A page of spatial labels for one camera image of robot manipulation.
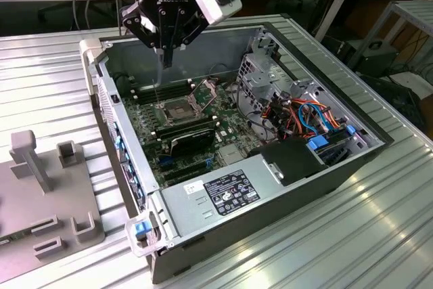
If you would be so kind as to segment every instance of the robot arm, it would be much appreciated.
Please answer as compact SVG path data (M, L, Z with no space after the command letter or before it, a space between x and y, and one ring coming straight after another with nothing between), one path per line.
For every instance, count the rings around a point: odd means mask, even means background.
M240 0L136 0L122 10L123 24L146 46L161 55L163 68L173 50L190 44L209 24L242 8Z

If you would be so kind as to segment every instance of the electronic equipment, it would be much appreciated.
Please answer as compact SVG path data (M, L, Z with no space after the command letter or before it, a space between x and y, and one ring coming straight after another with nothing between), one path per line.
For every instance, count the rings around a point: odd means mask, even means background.
M159 78L137 39L81 42L136 209L125 231L155 284L330 193L392 143L269 23L209 28L177 51Z
M189 45L208 25L241 8L240 0L137 0L120 12L124 26L155 49L162 68L168 68L174 49Z
M362 40L345 41L337 52L337 58L347 64L362 42ZM391 63L395 61L397 55L397 49L388 42L374 39L353 67L353 71L372 77L381 77Z

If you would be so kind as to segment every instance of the blue connector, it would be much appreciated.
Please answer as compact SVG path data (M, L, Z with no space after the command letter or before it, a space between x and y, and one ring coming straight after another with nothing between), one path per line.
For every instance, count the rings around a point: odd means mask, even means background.
M350 133L350 135L353 135L355 132L357 132L357 130L355 129L355 127L352 126L352 125L347 125L346 130L347 130L347 132Z
M116 138L116 142L114 142L114 145L116 146L116 149L119 149L121 142L122 142L122 138L118 135L117 138Z
M209 169L211 165L212 165L212 159L211 158L207 158L206 159L206 168Z
M142 221L140 223L136 223L134 226L135 226L136 237L143 236L152 230L152 224L148 220Z
M310 138L308 143L310 148L313 150L319 149L320 147L326 146L327 144L328 141L322 135L317 135L315 137Z

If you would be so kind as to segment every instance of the motherboard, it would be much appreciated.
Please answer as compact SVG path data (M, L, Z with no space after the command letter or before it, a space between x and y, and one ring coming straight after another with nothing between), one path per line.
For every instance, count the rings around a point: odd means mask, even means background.
M131 95L123 104L161 187L233 164L263 144L240 116L231 83L217 77Z

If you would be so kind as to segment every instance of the table leg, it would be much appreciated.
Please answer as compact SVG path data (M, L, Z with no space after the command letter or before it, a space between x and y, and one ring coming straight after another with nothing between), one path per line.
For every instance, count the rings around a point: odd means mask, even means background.
M317 34L315 36L315 39L318 40L318 42L321 42L325 37L327 30L334 21L334 18L336 17L343 3L344 0L334 0L332 2L331 8L326 14L325 19L322 21L319 30L317 31Z
M395 36L399 32L399 30L403 27L403 24L406 22L405 19L399 18L397 20L397 23L394 24L394 26L390 29L388 34L385 36L385 41L388 43L393 42Z

